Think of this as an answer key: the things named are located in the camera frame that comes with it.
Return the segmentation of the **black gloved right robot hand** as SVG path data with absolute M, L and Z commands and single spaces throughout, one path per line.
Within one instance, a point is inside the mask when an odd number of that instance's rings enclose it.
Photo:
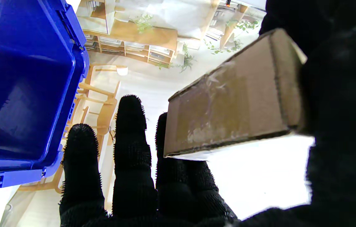
M 61 227 L 356 227 L 356 4 L 267 0 L 260 35 L 283 28 L 307 56 L 301 85 L 315 137 L 306 167 L 310 204 L 269 208 L 243 221 L 220 196 L 205 161 L 163 158 L 167 113 L 156 128 L 157 179 L 141 100 L 116 115 L 112 213 L 104 208 L 98 141 L 86 124 L 68 133 Z

